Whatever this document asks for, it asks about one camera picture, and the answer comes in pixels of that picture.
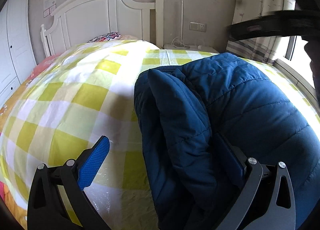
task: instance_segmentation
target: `electrical outlet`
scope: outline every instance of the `electrical outlet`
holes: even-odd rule
[[[189,30],[206,32],[207,31],[207,24],[206,23],[190,22]]]

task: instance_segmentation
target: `blue puffer jacket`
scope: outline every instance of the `blue puffer jacket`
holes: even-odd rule
[[[210,229],[238,195],[212,150],[221,132],[262,164],[284,161],[296,228],[320,198],[320,142],[283,92],[224,53],[140,74],[134,105],[159,228]]]

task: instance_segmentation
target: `white wardrobe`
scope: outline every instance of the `white wardrobe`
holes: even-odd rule
[[[0,109],[35,66],[28,0],[8,0],[0,12]]]

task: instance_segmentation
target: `yellow and white plaid sheet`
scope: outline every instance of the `yellow and white plaid sheet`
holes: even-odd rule
[[[105,135],[110,152],[85,189],[87,196],[112,229],[157,229],[133,107],[134,84],[147,69],[211,55],[159,50],[140,40],[86,43],[62,54],[28,86],[0,137],[0,166],[16,203],[27,209],[38,164],[60,166]],[[320,132],[319,116],[290,80],[274,67],[246,61],[268,75]]]

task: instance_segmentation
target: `white headboard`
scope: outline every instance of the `white headboard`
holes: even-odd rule
[[[108,32],[119,32],[150,41],[150,10],[156,10],[156,45],[163,47],[163,0],[67,0],[51,14],[53,25],[41,25],[46,57]]]

